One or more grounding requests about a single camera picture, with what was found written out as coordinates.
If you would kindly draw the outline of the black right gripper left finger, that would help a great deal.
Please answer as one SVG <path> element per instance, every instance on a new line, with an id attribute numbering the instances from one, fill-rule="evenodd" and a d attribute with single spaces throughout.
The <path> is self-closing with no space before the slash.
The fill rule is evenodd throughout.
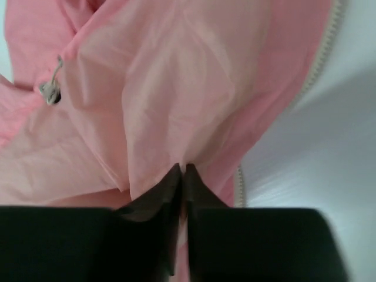
<path id="1" fill-rule="evenodd" d="M 129 204 L 1 207 L 2 281 L 167 281 L 174 275 L 182 172 Z"/>

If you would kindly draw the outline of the pink zip-up jacket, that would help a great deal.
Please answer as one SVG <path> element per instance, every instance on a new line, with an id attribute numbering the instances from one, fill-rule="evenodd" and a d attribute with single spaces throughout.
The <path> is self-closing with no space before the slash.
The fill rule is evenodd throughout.
<path id="1" fill-rule="evenodd" d="M 342 1 L 7 1 L 1 207 L 119 209 L 179 165 L 243 206 L 240 162 L 317 78 Z"/>

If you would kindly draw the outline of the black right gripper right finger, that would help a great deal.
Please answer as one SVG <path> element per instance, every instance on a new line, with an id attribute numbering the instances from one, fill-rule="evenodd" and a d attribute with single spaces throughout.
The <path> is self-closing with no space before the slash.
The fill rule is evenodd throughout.
<path id="1" fill-rule="evenodd" d="M 348 281 L 319 211 L 229 207 L 193 164 L 183 189 L 191 281 Z"/>

